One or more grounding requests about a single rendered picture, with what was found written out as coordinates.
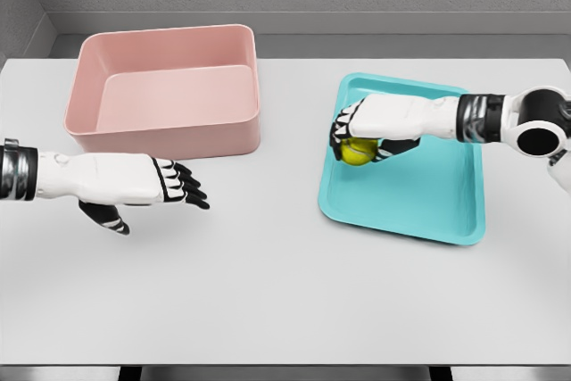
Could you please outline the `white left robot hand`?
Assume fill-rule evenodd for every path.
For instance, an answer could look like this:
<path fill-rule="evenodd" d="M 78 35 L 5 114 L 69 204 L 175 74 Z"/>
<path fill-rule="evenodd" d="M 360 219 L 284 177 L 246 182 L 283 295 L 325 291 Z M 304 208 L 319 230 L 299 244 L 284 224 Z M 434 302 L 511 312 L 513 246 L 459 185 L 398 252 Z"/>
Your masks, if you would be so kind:
<path fill-rule="evenodd" d="M 95 223 L 120 235 L 130 234 L 118 207 L 186 203 L 210 208 L 201 183 L 179 162 L 147 154 L 88 153 L 70 161 L 73 194 Z"/>

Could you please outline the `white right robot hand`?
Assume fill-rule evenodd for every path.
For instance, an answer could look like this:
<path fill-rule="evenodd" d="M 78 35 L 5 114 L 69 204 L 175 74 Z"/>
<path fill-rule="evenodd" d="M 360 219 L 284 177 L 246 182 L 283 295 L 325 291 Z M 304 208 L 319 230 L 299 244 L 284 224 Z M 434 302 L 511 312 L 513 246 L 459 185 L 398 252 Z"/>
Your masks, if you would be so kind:
<path fill-rule="evenodd" d="M 344 107 L 329 132 L 329 145 L 338 161 L 347 163 L 343 146 L 351 139 L 373 141 L 374 154 L 368 162 L 384 161 L 417 148 L 421 141 L 420 121 L 413 108 L 422 104 L 415 96 L 370 94 Z"/>

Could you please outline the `yellow-green tennis ball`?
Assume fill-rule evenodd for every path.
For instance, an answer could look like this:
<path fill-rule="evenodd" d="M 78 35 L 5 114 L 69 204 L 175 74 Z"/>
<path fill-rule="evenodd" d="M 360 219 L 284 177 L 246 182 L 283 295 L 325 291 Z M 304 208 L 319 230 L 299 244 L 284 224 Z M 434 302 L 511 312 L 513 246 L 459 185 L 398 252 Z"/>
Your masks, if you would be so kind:
<path fill-rule="evenodd" d="M 362 166 L 376 159 L 377 148 L 375 139 L 350 137 L 341 143 L 341 160 L 352 166 Z"/>

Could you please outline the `blue plastic tray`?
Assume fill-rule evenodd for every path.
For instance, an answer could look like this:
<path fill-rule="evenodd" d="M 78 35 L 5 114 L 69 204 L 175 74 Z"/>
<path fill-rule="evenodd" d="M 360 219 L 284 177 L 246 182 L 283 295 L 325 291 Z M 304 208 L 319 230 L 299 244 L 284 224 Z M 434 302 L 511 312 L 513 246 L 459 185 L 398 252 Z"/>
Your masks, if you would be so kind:
<path fill-rule="evenodd" d="M 419 147 L 353 167 L 328 152 L 319 208 L 330 219 L 433 241 L 472 245 L 484 237 L 482 150 L 423 137 Z"/>

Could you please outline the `pink plastic basket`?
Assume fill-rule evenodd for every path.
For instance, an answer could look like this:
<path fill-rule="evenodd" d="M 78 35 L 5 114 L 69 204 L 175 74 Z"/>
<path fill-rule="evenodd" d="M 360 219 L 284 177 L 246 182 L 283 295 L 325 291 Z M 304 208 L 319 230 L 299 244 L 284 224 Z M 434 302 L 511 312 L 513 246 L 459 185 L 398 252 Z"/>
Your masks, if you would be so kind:
<path fill-rule="evenodd" d="M 87 152 L 188 160 L 261 142 L 255 36 L 243 24 L 94 34 L 63 124 Z"/>

